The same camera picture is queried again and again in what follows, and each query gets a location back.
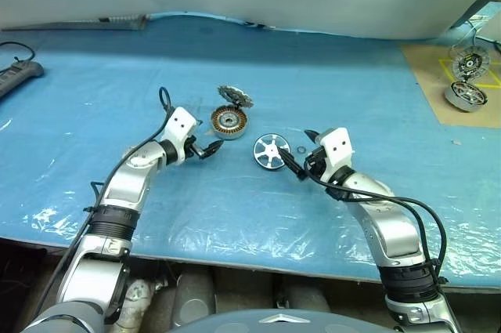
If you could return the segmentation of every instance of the metal disc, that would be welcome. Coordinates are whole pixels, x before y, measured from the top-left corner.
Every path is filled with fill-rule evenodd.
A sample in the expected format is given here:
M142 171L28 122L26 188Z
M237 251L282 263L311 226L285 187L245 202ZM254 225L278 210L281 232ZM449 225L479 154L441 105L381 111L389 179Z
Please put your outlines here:
M250 108L254 105L252 99L245 92L233 86L222 85L218 87L218 91L225 100L238 107Z
M234 106L221 106L212 113L211 124L220 139L238 139L245 132L247 116Z
M268 133L259 137L254 144L254 159L267 170L276 170L285 164L280 157L278 147L290 152L289 143L280 135Z
M456 56L452 62L452 72L458 80L479 78L488 70L489 61L487 51L474 45Z
M487 103L487 96L477 86L464 81L453 82L445 90L445 98L460 110L473 112Z

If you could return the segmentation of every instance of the black cable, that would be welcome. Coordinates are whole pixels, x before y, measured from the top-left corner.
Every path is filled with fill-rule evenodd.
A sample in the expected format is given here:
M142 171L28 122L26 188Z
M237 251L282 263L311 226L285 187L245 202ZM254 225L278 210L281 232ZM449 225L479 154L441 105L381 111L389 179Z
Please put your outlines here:
M0 284L18 284L22 288L30 288L32 286L31 284L25 284L24 282L18 280L1 280Z
M94 196L96 197L96 200L97 198L99 197L99 190L97 189L98 186L103 186L104 183L101 183L101 182L90 182L91 184L91 188L92 190L94 191Z
M494 49L501 53L501 43L499 43L498 41L495 41L493 39L487 39L487 38L484 38L484 37L478 37L478 36L475 36L476 39L481 39L482 41L484 42L487 42L487 43L492 43L494 45Z
M161 124L161 126L158 128L158 130L155 131L154 134L152 134L147 139L143 140L139 145L137 145L137 146L133 147L132 149L130 149L130 151L127 152L125 156L123 156L123 158L115 165L115 167L113 167L113 169L111 170L111 172L108 174L106 180L103 183L103 187L101 188L101 191L97 194L96 202L91 207L90 212L87 215L87 218L85 219L84 223L80 226L80 229L78 230L77 234L75 235L75 238L71 241L70 246L64 252L63 257L57 263L56 268L52 272L52 275L51 275L49 281L47 282L47 285L45 286L44 291L42 292L40 299L38 300L38 304L37 304L37 306L36 306L36 308L35 308L35 310L33 312L33 316L31 317L32 320L36 316L38 316L38 314L40 313L41 307L42 307L45 299L47 298L47 295L49 294L50 289L54 285L54 282L56 281L56 278L57 278L58 274L61 272L61 270L63 269L63 267L66 265L68 259L74 254L74 251L77 249L77 244L80 241L81 236L84 233L85 229L87 228L89 222L91 221L92 216L94 214L94 211L99 207L99 203L103 199L104 193L105 193L106 189L108 188L108 186L110 185L111 178L114 177L115 172L117 172L117 170L136 151L138 151L146 143L148 143L149 141L151 141L152 139L154 139L155 137L157 137L164 130L165 125L167 124L167 121L169 120L169 117L171 116L171 111L172 111L171 97L169 96L169 93L168 93L167 89L165 87L163 87L163 86L158 90L158 96L159 96L160 102L162 104L162 107L165 110L164 122Z
M431 257L430 257L430 252L429 252L429 249L428 249L428 243L427 243L427 238L426 238L426 229L424 227L424 224L423 224L423 220L421 219L419 213L413 208L411 207L409 204L406 204L406 201L408 202L411 202L413 204L417 204L419 206L422 206L422 207L426 207L425 209L427 209L427 211L429 212L433 212L432 209L430 207L428 207L427 205L425 205L424 203L422 203L421 201L418 201L418 200L413 200L411 198L407 198L407 197L391 197L391 196L385 196L383 194L375 194L373 192L368 192L368 191L365 191L365 190L356 190L356 189L353 189L353 188L347 188L346 186L338 186L336 184L332 184L332 183L326 183L326 182L323 182L322 180L320 180L317 176L313 175L312 172L310 171L309 169L309 164L308 164L308 160L305 160L305 163L303 164L303 168L305 169L305 172L306 174L316 183L322 185L322 186L325 186L327 188L333 188L335 190L342 190L344 192L348 192L350 194L361 194L363 196L369 196L371 198L343 198L341 199L342 201L346 201L346 202L364 202L364 201L390 201L390 202L394 202L400 206L402 206L403 208L407 209L409 212L411 212L411 214L414 216L414 218L416 219L416 222L417 222L417 225L419 227L419 231L420 231L420 236L421 236L421 244L423 246L423 254L424 254L424 258L427 260L427 262L430 262L431 261ZM436 217L436 220L438 222L440 222L440 224L438 225L439 229L442 228L443 229L443 225L442 225L442 222L440 221L440 219L438 218L438 216L436 215L436 213L434 213L432 215L435 219ZM442 242L443 243L446 243L446 236L445 236L445 230L443 230L443 234L444 236L442 237ZM442 263L443 262L443 258L445 257L445 249L446 249L446 245L441 245L441 248L440 248L440 255L442 257L439 257L438 260L439 260L439 263ZM432 271L432 275L434 277L434 279L437 281L438 280L438 271L437 270L440 270L440 267L438 268L435 268L433 269L433 267L431 267L431 269L433 270Z
M21 47L24 47L25 49L30 51L31 54L27 59L19 60L19 58L17 56L14 56L15 61L30 61L30 60L33 60L35 55L36 55L35 51L29 45L25 45L24 43L21 43L21 42L15 42L15 41L0 42L0 47L2 47L3 45L20 45ZM9 68L10 67L7 67L7 68L0 70L0 74L4 73Z
M20 284L13 284L10 288L0 291L0 295L9 294L11 291L16 290L20 286Z

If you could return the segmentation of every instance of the cardboard sheet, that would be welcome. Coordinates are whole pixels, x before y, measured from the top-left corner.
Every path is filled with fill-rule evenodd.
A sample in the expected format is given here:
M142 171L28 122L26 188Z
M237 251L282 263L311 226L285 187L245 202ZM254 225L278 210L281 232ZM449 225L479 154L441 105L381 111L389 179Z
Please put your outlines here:
M453 54L449 47L402 45L401 48L441 124L501 128L501 58L498 55L489 52L488 73L473 81L487 94L488 102L475 112L462 112L444 97L445 89L456 80L452 74Z

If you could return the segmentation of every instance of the black rubber joint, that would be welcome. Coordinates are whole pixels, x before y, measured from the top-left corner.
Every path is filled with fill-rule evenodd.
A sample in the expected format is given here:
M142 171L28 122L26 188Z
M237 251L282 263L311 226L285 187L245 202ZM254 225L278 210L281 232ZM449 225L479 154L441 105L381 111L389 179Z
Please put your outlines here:
M438 287L431 274L431 263L400 266L378 266L381 282L389 299L402 303L427 302L438 297Z
M134 210L101 205L92 216L87 233L130 241L138 219L139 213Z
M164 148L165 156L167 160L165 161L166 165L170 163L176 162L178 160L178 152L175 149L175 146L168 139L159 142L160 146Z

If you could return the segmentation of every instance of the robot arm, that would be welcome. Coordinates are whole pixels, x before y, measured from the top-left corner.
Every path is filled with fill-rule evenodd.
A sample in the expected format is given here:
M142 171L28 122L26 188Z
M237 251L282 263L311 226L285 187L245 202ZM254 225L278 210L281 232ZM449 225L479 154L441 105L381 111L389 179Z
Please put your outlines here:
M24 332L104 332L119 316L126 292L132 234L155 175L167 165L180 165L194 154L201 159L222 145L205 150L195 144L197 120L184 108L171 113L159 142L151 140L122 162L92 213L59 287L53 307Z
M350 189L394 197L388 186L351 168L353 149L346 128L330 129L323 134L306 133L319 148L306 158L305 168L309 167L305 171L312 178L329 183L332 187L327 187L326 192L346 201L349 212L362 227L387 292L386 305L400 324L399 329L460 333L416 228L401 206L388 200L367 201L367 195L347 193ZM285 156L282 159L286 165L297 170L297 164L291 167L294 159L283 150L279 152Z

